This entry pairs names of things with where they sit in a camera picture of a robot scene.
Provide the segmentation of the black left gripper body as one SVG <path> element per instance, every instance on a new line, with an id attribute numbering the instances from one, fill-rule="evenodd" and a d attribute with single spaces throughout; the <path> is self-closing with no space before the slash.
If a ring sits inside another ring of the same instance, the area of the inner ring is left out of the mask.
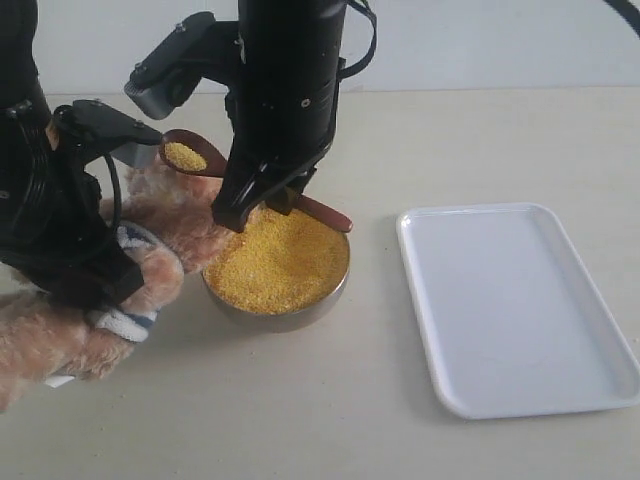
<path id="1" fill-rule="evenodd" d="M 25 100 L 1 114 L 1 260 L 44 290 L 118 244 L 121 213 L 101 218 L 99 182 L 63 152 L 53 113 Z"/>

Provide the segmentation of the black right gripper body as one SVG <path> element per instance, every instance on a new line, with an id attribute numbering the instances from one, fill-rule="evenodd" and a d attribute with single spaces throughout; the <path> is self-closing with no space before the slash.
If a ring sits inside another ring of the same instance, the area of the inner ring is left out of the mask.
<path id="1" fill-rule="evenodd" d="M 308 179 L 334 135 L 343 1 L 241 1 L 224 182 Z"/>

